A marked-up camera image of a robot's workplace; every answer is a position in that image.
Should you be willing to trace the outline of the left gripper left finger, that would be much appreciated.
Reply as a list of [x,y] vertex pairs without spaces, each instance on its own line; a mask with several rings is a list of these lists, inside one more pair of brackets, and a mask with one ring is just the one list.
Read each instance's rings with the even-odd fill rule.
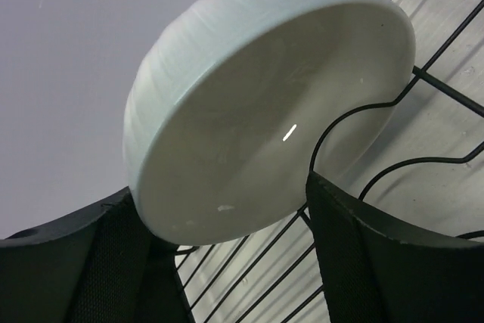
[[128,188],[1,242],[3,322],[190,322],[177,246]]

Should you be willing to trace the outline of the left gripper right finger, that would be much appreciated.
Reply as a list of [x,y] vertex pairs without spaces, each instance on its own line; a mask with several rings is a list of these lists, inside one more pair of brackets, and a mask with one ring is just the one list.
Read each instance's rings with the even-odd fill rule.
[[482,243],[404,222],[316,172],[306,198],[331,321],[483,320]]

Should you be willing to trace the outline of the light blue bowl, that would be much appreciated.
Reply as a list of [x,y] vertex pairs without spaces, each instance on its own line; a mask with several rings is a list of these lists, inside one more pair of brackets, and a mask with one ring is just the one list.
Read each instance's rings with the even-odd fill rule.
[[162,31],[126,101],[123,161],[155,236],[218,244],[305,202],[309,167],[344,174],[392,115],[416,51],[391,0],[198,0]]

